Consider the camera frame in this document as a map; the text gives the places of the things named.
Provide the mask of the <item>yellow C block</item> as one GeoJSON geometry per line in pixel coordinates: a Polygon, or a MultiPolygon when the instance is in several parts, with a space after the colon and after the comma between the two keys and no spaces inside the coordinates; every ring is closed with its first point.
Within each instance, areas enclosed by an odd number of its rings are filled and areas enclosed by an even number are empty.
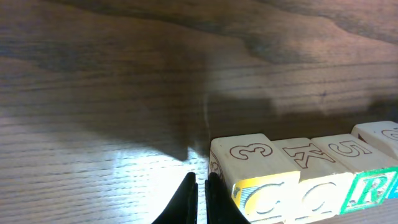
{"type": "Polygon", "coordinates": [[[250,222],[278,223],[287,218],[300,171],[264,134],[215,138],[209,172],[219,175],[235,207],[250,222]]]}

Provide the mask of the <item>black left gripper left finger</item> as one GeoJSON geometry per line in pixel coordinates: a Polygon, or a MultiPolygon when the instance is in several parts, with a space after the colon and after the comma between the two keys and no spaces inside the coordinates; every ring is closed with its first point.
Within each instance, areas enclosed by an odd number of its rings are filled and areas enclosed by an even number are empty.
{"type": "Polygon", "coordinates": [[[197,224],[197,211],[198,184],[195,173],[189,172],[152,224],[197,224]]]}

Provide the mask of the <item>blue L block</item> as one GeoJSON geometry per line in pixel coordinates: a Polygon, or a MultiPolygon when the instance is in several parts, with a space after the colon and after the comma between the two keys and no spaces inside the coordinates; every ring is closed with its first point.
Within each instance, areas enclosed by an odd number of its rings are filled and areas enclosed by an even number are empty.
{"type": "Polygon", "coordinates": [[[357,124],[350,135],[359,150],[353,167],[370,171],[372,175],[388,176],[386,185],[373,190],[372,197],[382,200],[392,198],[397,179],[397,123],[378,121],[357,124]]]}

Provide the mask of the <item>yellow O block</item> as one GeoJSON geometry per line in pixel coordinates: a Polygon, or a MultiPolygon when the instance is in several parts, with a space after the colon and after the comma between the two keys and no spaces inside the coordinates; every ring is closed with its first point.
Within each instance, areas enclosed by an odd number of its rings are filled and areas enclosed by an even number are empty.
{"type": "Polygon", "coordinates": [[[354,174],[308,138],[276,140],[273,144],[300,171],[285,223],[311,223],[338,214],[354,174]]]}

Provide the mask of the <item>green R block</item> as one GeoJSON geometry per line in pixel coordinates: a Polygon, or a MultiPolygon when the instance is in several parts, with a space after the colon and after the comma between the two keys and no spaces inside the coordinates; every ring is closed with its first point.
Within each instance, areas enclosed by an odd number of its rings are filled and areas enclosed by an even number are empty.
{"type": "Polygon", "coordinates": [[[382,204],[397,180],[397,160],[354,137],[339,134],[312,141],[354,174],[340,214],[382,204]]]}

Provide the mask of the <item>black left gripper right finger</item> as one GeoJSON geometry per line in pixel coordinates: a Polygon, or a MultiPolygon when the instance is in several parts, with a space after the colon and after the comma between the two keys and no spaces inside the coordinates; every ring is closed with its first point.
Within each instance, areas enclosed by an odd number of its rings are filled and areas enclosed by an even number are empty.
{"type": "Polygon", "coordinates": [[[209,174],[205,180],[207,224],[250,224],[228,195],[219,175],[209,174]]]}

